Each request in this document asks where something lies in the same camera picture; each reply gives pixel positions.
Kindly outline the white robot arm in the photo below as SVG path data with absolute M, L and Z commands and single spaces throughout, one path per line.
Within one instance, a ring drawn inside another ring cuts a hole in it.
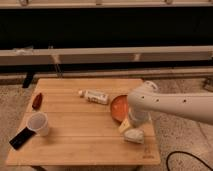
M 119 132 L 139 127 L 148 119 L 149 111 L 166 114 L 213 125 L 213 93 L 158 92 L 158 86 L 145 81 L 127 95 L 127 118 L 119 127 Z

